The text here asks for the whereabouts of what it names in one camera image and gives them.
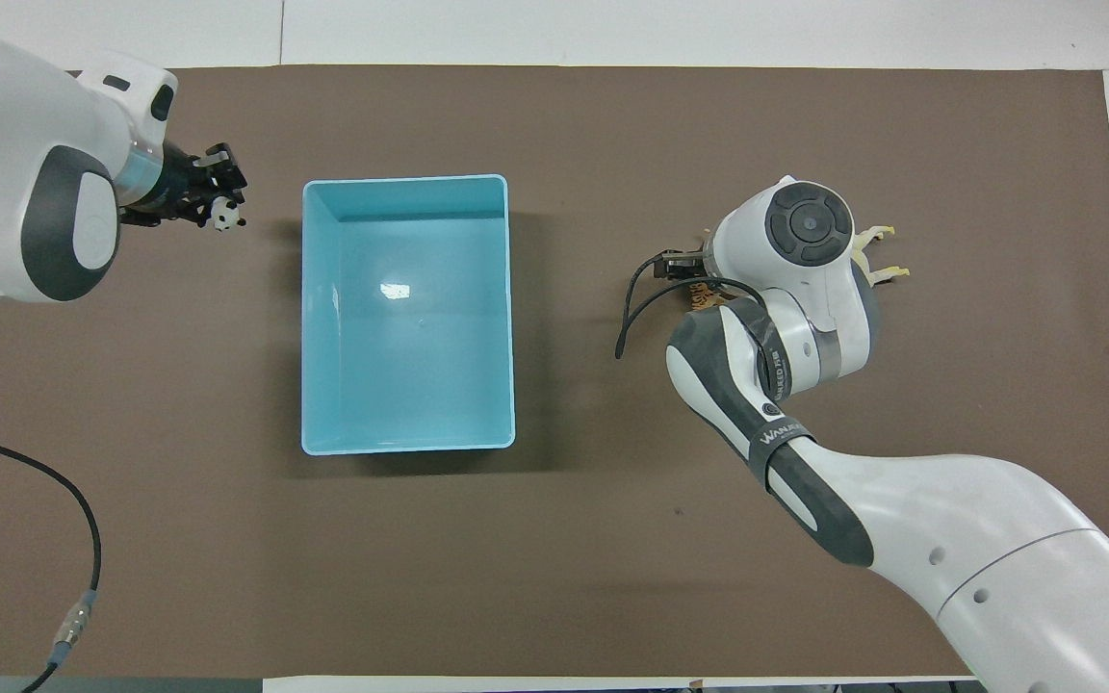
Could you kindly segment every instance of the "brown mat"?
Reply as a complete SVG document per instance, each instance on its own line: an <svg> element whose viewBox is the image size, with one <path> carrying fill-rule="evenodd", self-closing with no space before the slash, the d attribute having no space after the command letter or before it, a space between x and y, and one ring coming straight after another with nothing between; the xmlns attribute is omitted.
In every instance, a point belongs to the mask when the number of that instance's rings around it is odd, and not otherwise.
<svg viewBox="0 0 1109 693"><path fill-rule="evenodd" d="M831 448L1029 466L1109 534L1109 137L1098 73L190 70L251 225L125 228L95 293L0 306L0 442L105 532L79 675L954 675L932 620L838 565L665 377L682 303L613 361L632 268L791 172L843 194L879 291L864 371L788 411ZM301 190L500 172L519 439L298 448ZM655 282L648 281L644 288ZM87 579L70 499L0 461L0 674Z"/></svg>

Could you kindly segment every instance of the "blue tray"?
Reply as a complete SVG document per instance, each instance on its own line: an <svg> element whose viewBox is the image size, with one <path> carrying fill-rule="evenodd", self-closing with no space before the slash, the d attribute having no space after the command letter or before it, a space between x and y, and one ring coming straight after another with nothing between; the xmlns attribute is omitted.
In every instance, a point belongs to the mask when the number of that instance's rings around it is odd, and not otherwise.
<svg viewBox="0 0 1109 693"><path fill-rule="evenodd" d="M516 438L507 182L303 190L303 450L506 448Z"/></svg>

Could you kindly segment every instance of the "robotic arm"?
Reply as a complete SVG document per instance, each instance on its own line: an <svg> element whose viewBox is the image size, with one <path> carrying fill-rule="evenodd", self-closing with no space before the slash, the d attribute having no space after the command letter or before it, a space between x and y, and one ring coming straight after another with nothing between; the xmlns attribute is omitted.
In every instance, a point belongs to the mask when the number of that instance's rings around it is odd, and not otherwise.
<svg viewBox="0 0 1109 693"><path fill-rule="evenodd" d="M1064 495L988 457L845 456L777 407L866 364L877 313L855 244L836 193L786 177L699 258L660 265L759 289L683 317L675 390L824 550L927 610L988 690L1109 692L1109 539Z"/></svg>
<svg viewBox="0 0 1109 693"><path fill-rule="evenodd" d="M0 41L0 299L71 302L109 271L120 223L243 224L230 146L165 140L177 79L105 54L79 79Z"/></svg>

